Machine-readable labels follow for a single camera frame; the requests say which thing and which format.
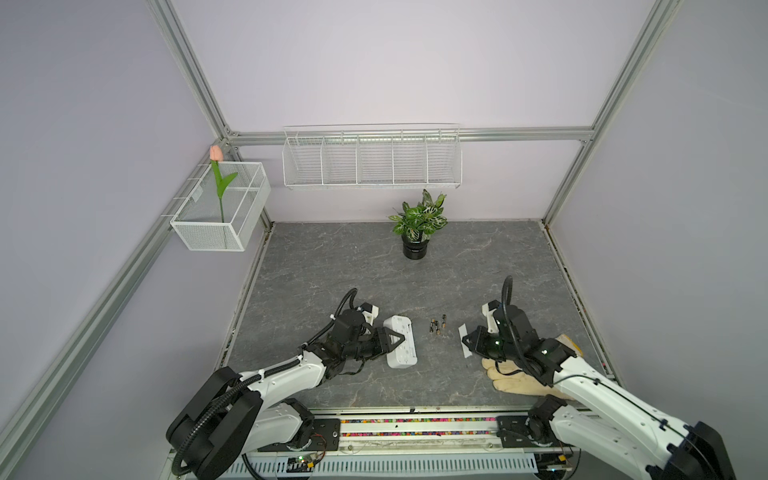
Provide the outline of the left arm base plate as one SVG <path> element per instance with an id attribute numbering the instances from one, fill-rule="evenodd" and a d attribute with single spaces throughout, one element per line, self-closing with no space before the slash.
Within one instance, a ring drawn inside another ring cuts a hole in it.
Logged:
<path id="1" fill-rule="evenodd" d="M 341 440 L 341 421 L 337 418 L 320 418 L 303 425 L 287 443 L 273 443 L 258 449 L 259 452 L 288 451 L 337 451 Z"/>

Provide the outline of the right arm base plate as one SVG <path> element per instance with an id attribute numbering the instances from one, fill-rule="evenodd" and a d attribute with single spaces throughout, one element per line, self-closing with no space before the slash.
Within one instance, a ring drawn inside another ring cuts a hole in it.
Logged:
<path id="1" fill-rule="evenodd" d="M 556 442 L 549 423 L 538 417 L 500 415 L 496 420 L 497 436 L 504 448 L 550 447 Z"/>

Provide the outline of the white battery cover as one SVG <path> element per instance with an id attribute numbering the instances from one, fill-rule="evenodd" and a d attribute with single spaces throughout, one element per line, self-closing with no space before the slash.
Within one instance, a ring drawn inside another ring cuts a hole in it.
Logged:
<path id="1" fill-rule="evenodd" d="M 461 343 L 461 348 L 462 348 L 463 356 L 465 358 L 470 358 L 472 356 L 472 352 L 468 348 L 468 346 L 466 345 L 466 342 L 465 342 L 465 338 L 469 334 L 467 326 L 465 324 L 462 324 L 458 328 L 458 333 L 459 333 L 459 340 L 460 340 L 460 343 Z"/>

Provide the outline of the white alarm device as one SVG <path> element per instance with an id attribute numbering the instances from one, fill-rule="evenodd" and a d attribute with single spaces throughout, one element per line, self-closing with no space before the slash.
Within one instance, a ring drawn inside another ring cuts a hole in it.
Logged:
<path id="1" fill-rule="evenodd" d="M 418 362 L 412 322 L 408 317 L 394 315 L 383 322 L 391 330 L 389 338 L 392 350 L 386 354 L 387 364 L 392 369 L 406 369 Z"/>

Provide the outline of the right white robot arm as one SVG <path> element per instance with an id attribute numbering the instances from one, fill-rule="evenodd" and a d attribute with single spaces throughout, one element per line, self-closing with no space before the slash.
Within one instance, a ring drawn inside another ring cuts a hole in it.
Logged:
<path id="1" fill-rule="evenodd" d="M 497 390 L 537 401 L 502 438 L 576 447 L 632 479 L 733 479 L 722 436 L 642 401 L 592 368 L 564 337 L 544 338 L 512 303 L 507 276 L 501 297 L 483 305 L 485 324 L 462 345 L 482 359 Z"/>

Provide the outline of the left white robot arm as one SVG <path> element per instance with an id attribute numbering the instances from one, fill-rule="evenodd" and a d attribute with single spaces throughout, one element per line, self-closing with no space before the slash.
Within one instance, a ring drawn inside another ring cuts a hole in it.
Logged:
<path id="1" fill-rule="evenodd" d="M 166 431 L 174 451 L 172 474 L 216 479 L 247 453 L 275 445 L 301 451 L 318 442 L 328 449 L 314 414 L 296 394 L 348 375 L 349 361 L 363 368 L 384 357 L 401 368 L 415 357 L 411 321 L 391 317 L 377 324 L 378 307 L 356 305 L 356 295 L 350 289 L 342 297 L 329 322 L 297 355 L 255 371 L 228 366 L 214 371 Z"/>

